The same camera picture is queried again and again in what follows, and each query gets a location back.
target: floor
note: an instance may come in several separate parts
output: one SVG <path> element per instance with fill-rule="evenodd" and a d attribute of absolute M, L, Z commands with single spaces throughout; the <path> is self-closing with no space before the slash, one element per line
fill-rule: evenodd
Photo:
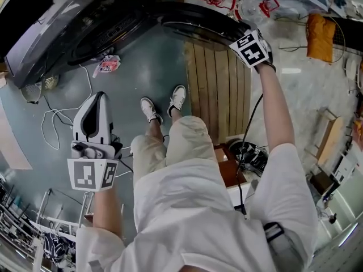
<path fill-rule="evenodd" d="M 285 52 L 279 47 L 306 45 L 305 28 L 295 23 L 274 22 L 262 29 L 264 37 L 270 41 L 275 55 L 275 65 L 284 89 L 291 112 L 296 145 L 306 172 L 314 168 L 315 159 L 304 152 L 304 148 L 319 141 L 324 130 L 324 122 L 318 120 L 317 110 L 329 107 L 338 116 L 343 116 L 348 124 L 355 108 L 355 92 L 348 94 L 354 83 L 347 81 L 344 75 L 343 62 L 328 65 L 314 59 L 306 58 L 306 49 L 295 52 Z M 114 133 L 121 137 L 125 147 L 129 146 L 133 137 L 145 132 L 147 123 L 143 116 L 139 99 L 149 96 L 161 108 L 164 116 L 164 134 L 168 133 L 170 120 L 165 110 L 168 106 L 169 95 L 177 84 L 187 84 L 183 43 L 166 37 L 158 27 L 142 36 L 133 45 L 121 53 L 122 64 L 114 73 L 100 74 L 92 79 L 93 92 L 104 91 L 112 103 Z M 88 66 L 93 73 L 95 65 Z M 89 94 L 84 70 L 76 69 L 62 76 L 57 89 L 47 94 L 53 108 L 76 107 Z M 259 77 L 252 73 L 251 112 L 261 94 Z M 9 182 L 16 185 L 18 193 L 24 202 L 32 203 L 31 209 L 40 206 L 44 192 L 48 188 L 59 189 L 68 195 L 82 200 L 83 193 L 70 189 L 66 158 L 70 156 L 69 144 L 72 131 L 68 126 L 61 125 L 56 119 L 56 128 L 60 135 L 60 150 L 51 149 L 43 141 L 40 123 L 47 106 L 44 100 L 39 105 L 27 104 L 20 92 L 11 84 L 0 89 L 0 97 L 13 132 L 33 167 L 33 171 L 15 171 Z M 190 113 L 189 100 L 183 109 L 184 114 Z M 45 123 L 45 136 L 55 144 L 50 117 Z M 247 140 L 259 146 L 267 145 L 265 137 L 263 111 L 259 106 L 252 122 Z M 330 171 L 334 166 L 339 151 L 344 147 L 345 138 L 336 149 L 336 154 L 324 166 Z M 132 164 L 132 158 L 125 159 Z M 6 165 L 0 158 L 1 171 Z M 119 173 L 125 172 L 119 166 Z M 117 190 L 120 199 L 125 203 L 124 231 L 126 243 L 132 241 L 136 234 L 133 223 L 133 186 L 132 175 L 128 173 L 117 179 Z M 66 198 L 57 191 L 50 197 L 45 213 L 57 215 L 61 209 L 60 218 L 77 220 L 80 205 Z"/>
<path fill-rule="evenodd" d="M 356 107 L 355 83 L 349 81 L 344 74 L 343 65 L 348 56 L 355 54 L 345 52 L 343 57 L 331 65 L 317 59 L 306 57 L 306 48 L 299 48 L 293 52 L 287 52 L 280 48 L 293 46 L 306 46 L 305 26 L 299 26 L 293 22 L 272 22 L 261 29 L 263 36 L 271 43 L 274 64 L 277 67 L 277 75 L 284 91 L 290 115 L 293 121 L 296 146 L 302 160 L 305 172 L 315 170 L 316 159 L 304 151 L 312 145 L 319 145 L 326 121 L 321 120 L 318 110 L 329 108 L 337 116 L 342 116 L 345 126 L 348 126 L 353 111 Z M 334 50 L 337 60 L 342 51 Z M 261 95 L 259 75 L 252 71 L 252 95 L 251 111 Z M 335 154 L 323 167 L 331 172 L 346 143 L 346 137 L 342 136 L 336 148 Z M 259 146 L 267 145 L 263 122 L 262 104 L 256 110 L 251 123 L 247 140 Z"/>
<path fill-rule="evenodd" d="M 91 79 L 93 92 L 104 91 L 111 99 L 113 132 L 120 136 L 124 147 L 130 146 L 135 136 L 146 131 L 147 120 L 140 109 L 140 98 L 143 96 L 151 98 L 159 107 L 164 118 L 162 130 L 164 135 L 168 134 L 171 120 L 166 115 L 166 109 L 171 92 L 178 84 L 187 85 L 183 49 L 183 42 L 168 38 L 162 29 L 155 27 L 120 53 L 122 64 L 117 71 L 106 75 L 99 74 L 95 79 Z M 95 65 L 87 68 L 92 75 Z M 85 71 L 76 69 L 65 73 L 61 77 L 60 85 L 48 93 L 47 98 L 52 108 L 74 108 L 82 103 L 89 92 Z M 11 178 L 8 178 L 9 184 L 15 184 L 24 203 L 32 203 L 30 209 L 39 208 L 48 188 L 59 189 L 81 202 L 84 193 L 71 190 L 67 170 L 66 159 L 70 156 L 72 130 L 56 118 L 60 150 L 54 150 L 44 142 L 40 130 L 43 114 L 48 110 L 44 99 L 40 100 L 39 105 L 26 103 L 20 91 L 11 83 L 0 89 L 0 97 L 19 145 L 33 167 L 32 171 L 13 172 Z M 187 98 L 183 114 L 190 112 Z M 65 113 L 71 117 L 75 115 L 75 111 Z M 56 145 L 50 118 L 51 115 L 48 114 L 44 134 L 49 143 Z M 123 156 L 128 155 L 129 149 L 126 149 Z M 0 158 L 0 162 L 3 172 L 6 163 L 3 158 Z M 132 165 L 132 158 L 125 158 L 124 162 Z M 126 171 L 127 169 L 119 164 L 118 174 Z M 132 174 L 119 177 L 116 186 L 121 201 L 125 203 L 124 231 L 128 243 L 136 233 L 133 223 Z M 78 221 L 81 206 L 57 191 L 49 198 L 45 215 L 56 216 L 61 206 L 61 219 Z"/>

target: white shirt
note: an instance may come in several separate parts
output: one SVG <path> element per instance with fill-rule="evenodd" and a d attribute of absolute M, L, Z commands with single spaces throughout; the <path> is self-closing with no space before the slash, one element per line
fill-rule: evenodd
<path fill-rule="evenodd" d="M 77 270 L 177 272 L 189 265 L 210 272 L 276 271 L 263 230 L 269 222 L 297 234 L 308 265 L 317 216 L 292 144 L 272 150 L 250 215 L 245 220 L 234 210 L 217 163 L 192 159 L 174 164 L 136 183 L 138 234 L 126 248 L 108 231 L 78 230 Z"/>

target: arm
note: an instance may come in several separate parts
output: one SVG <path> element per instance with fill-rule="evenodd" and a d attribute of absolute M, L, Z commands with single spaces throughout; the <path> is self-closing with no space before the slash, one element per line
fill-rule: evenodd
<path fill-rule="evenodd" d="M 259 64 L 263 90 L 263 112 L 270 152 L 283 143 L 295 144 L 294 129 L 288 105 L 272 67 Z"/>
<path fill-rule="evenodd" d="M 115 187 L 95 194 L 93 227 L 107 230 L 121 238 L 121 207 Z"/>

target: person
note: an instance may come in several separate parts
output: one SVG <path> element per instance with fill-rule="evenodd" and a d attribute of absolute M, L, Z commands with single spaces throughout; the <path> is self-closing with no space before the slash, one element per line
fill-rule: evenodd
<path fill-rule="evenodd" d="M 274 69 L 259 64 L 269 154 L 250 218 L 235 211 L 203 121 L 180 113 L 185 88 L 175 88 L 163 120 L 148 98 L 146 135 L 132 144 L 137 235 L 121 240 L 115 188 L 95 195 L 93 228 L 77 232 L 78 271 L 304 271 L 314 252 L 318 220 L 294 146 L 288 106 Z"/>

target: black appliance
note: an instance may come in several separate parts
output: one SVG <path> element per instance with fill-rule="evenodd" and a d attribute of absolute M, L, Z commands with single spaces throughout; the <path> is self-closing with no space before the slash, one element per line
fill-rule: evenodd
<path fill-rule="evenodd" d="M 228 49 L 228 45 L 251 28 L 247 23 L 187 3 L 53 1 L 5 56 L 18 88 L 77 67 L 112 46 L 121 49 L 157 23 L 169 35 L 217 51 Z"/>
<path fill-rule="evenodd" d="M 235 159 L 240 161 L 244 170 L 249 170 L 261 176 L 267 164 L 268 154 L 264 148 L 256 144 L 245 142 L 242 146 L 241 139 L 235 139 L 229 142 L 228 149 L 232 152 Z"/>

